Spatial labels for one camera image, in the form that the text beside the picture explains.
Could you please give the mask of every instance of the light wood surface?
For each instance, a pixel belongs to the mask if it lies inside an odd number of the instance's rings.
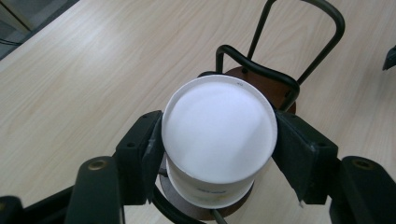
[[[303,84],[297,115],[396,179],[396,1],[331,0],[346,32]],[[23,205],[74,184],[87,159],[111,155],[147,112],[215,69],[215,50],[247,54],[264,1],[81,0],[0,62],[0,194]],[[253,60],[298,77],[334,26],[297,0],[275,3]],[[225,70],[233,68],[226,61]],[[229,223],[331,223],[328,205],[299,206],[269,161]],[[169,223],[153,205],[125,208],[127,223]]]

